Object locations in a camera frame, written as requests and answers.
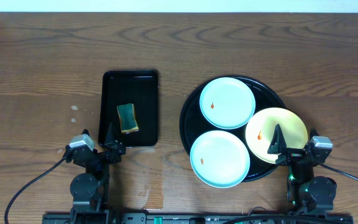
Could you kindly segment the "green and yellow sponge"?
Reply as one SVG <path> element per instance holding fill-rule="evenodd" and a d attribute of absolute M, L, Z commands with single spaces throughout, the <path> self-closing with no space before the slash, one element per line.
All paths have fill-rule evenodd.
<path fill-rule="evenodd" d="M 135 118 L 135 109 L 133 103 L 117 106 L 117 112 L 119 116 L 121 133 L 128 134 L 139 130 L 139 126 Z"/>

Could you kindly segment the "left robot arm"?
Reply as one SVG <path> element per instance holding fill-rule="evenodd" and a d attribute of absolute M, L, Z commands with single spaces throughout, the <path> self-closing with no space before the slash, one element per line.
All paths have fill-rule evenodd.
<path fill-rule="evenodd" d="M 65 161 L 85 168 L 85 172 L 76 176 L 70 184 L 70 193 L 73 196 L 72 213 L 75 217 L 100 215 L 106 211 L 109 166 L 121 162 L 121 156 L 126 153 L 126 147 L 112 123 L 107 128 L 102 147 L 105 150 L 98 152 L 87 129 L 73 137 L 65 147 Z"/>

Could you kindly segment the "yellow plate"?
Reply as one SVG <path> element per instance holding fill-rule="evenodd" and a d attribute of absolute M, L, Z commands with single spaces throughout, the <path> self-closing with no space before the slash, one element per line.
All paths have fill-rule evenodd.
<path fill-rule="evenodd" d="M 278 158 L 277 154 L 267 153 L 277 124 L 281 127 L 287 147 L 302 149 L 308 142 L 304 122 L 292 111 L 267 108 L 257 112 L 247 123 L 245 138 L 250 151 L 270 164 Z"/>

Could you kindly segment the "light blue plate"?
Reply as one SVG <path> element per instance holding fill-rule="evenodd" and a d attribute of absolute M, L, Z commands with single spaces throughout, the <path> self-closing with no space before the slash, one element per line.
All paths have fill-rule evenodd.
<path fill-rule="evenodd" d="M 250 155 L 237 136 L 214 130 L 195 140 L 190 150 L 190 163 L 201 181 L 225 189 L 245 179 L 250 169 Z"/>
<path fill-rule="evenodd" d="M 244 126 L 256 109 L 251 89 L 244 82 L 231 77 L 210 81 L 201 91 L 199 104 L 205 119 L 221 129 Z"/>

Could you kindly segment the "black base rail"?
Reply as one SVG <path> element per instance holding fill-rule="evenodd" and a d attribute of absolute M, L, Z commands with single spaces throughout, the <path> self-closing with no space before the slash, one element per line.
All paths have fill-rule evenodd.
<path fill-rule="evenodd" d="M 235 215 L 147 215 L 145 213 L 123 214 L 64 214 L 48 213 L 43 215 L 42 224 L 263 224 L 263 223 L 352 223 L 352 217 L 327 216 L 324 218 L 307 216 L 284 216 L 251 214 L 249 216 Z"/>

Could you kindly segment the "black rectangular tray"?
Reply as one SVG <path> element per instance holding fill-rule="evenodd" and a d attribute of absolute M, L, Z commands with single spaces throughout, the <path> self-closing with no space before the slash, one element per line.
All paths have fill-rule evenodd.
<path fill-rule="evenodd" d="M 118 106 L 132 104 L 138 130 L 129 132 L 122 124 L 130 121 Z M 108 143 L 108 128 L 127 147 L 153 146 L 158 141 L 158 71 L 116 70 L 103 75 L 98 142 Z"/>

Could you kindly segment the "black round tray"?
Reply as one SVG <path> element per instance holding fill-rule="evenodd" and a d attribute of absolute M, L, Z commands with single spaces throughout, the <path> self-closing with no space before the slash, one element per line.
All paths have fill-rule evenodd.
<path fill-rule="evenodd" d="M 240 80 L 251 89 L 255 96 L 256 113 L 266 108 L 286 108 L 281 98 L 268 85 L 261 81 L 242 75 L 231 75 L 231 77 Z M 209 82 L 210 80 L 195 88 L 185 101 L 181 110 L 179 130 L 181 141 L 187 154 L 191 152 L 193 143 L 200 135 L 218 129 L 207 121 L 200 109 L 201 92 Z M 275 164 L 270 164 L 259 159 L 253 152 L 249 152 L 249 155 L 250 169 L 243 179 L 244 182 L 261 179 L 277 168 Z"/>

